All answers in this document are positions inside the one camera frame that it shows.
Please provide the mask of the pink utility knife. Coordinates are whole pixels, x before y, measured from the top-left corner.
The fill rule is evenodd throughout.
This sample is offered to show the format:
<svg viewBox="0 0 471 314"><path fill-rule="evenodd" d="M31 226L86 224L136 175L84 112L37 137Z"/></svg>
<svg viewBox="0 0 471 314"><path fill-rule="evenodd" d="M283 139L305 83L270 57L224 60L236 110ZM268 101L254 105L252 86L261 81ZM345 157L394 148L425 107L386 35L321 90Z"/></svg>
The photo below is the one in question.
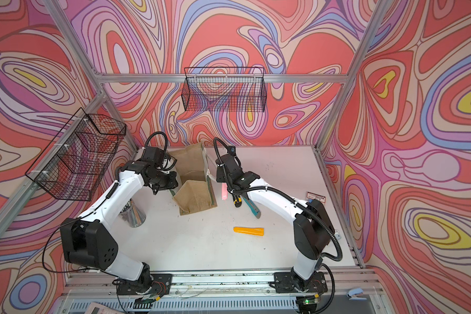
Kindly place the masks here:
<svg viewBox="0 0 471 314"><path fill-rule="evenodd" d="M227 200L228 199L228 186L227 186L226 183L222 183L221 197L222 197L222 200Z"/></svg>

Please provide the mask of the teal utility knife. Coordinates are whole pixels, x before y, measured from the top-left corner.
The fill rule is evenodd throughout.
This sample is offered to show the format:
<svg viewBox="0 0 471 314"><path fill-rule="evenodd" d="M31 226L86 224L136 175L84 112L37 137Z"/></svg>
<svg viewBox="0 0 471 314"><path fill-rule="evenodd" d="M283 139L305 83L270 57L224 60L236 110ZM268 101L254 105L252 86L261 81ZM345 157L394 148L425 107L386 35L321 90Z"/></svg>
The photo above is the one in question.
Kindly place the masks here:
<svg viewBox="0 0 471 314"><path fill-rule="evenodd" d="M261 217L261 212L260 212L260 209L256 206L256 204L252 200L248 199L247 197L243 197L243 200L245 201L245 203L250 208L252 214L256 218L260 218Z"/></svg>

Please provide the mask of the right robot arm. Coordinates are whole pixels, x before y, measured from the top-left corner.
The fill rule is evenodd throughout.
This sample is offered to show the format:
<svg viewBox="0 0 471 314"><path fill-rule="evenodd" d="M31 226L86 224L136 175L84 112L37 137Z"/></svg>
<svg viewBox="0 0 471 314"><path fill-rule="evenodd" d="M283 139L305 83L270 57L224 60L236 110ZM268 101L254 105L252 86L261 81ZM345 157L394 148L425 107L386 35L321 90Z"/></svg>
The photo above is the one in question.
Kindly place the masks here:
<svg viewBox="0 0 471 314"><path fill-rule="evenodd" d="M261 204L293 226L294 245L298 255L291 274L299 281L309 281L324 259L339 262L344 255L335 229L319 200L299 200L268 184L260 175L244 171L236 148L224 144L221 154L219 138L213 141L216 154L217 182L227 185L233 199Z"/></svg>

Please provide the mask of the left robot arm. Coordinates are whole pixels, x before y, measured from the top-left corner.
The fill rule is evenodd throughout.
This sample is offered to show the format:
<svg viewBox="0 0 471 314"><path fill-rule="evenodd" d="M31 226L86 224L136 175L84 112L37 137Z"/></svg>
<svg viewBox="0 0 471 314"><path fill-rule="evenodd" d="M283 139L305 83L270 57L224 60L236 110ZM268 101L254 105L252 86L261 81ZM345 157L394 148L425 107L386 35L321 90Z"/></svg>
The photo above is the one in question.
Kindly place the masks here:
<svg viewBox="0 0 471 314"><path fill-rule="evenodd" d="M111 233L114 222L144 187L154 194L179 186L175 160L166 149L145 147L141 158L116 170L114 183L77 218L67 218L60 226L66 262L94 268L128 281L146 281L145 264L120 252Z"/></svg>

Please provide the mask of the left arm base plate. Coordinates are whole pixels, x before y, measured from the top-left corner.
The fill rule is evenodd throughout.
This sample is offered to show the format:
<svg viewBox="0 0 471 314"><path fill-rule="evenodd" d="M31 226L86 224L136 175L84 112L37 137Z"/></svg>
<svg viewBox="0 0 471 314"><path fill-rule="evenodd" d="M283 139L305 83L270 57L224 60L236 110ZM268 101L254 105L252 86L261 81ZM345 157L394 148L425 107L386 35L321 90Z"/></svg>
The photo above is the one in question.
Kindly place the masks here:
<svg viewBox="0 0 471 314"><path fill-rule="evenodd" d="M163 296L170 293L173 275L170 273L155 273L150 279L128 281L126 279L115 279L113 285L119 296Z"/></svg>

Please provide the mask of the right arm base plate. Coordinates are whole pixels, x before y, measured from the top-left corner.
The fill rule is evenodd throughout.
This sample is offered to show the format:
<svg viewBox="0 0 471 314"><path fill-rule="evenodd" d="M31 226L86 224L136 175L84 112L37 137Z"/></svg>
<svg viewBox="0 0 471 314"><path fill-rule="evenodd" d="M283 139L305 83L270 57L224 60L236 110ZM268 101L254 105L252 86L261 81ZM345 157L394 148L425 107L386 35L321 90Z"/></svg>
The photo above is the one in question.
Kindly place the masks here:
<svg viewBox="0 0 471 314"><path fill-rule="evenodd" d="M293 271L276 272L269 286L277 293L314 293L328 292L327 282L323 272L314 272L309 279L302 279Z"/></svg>

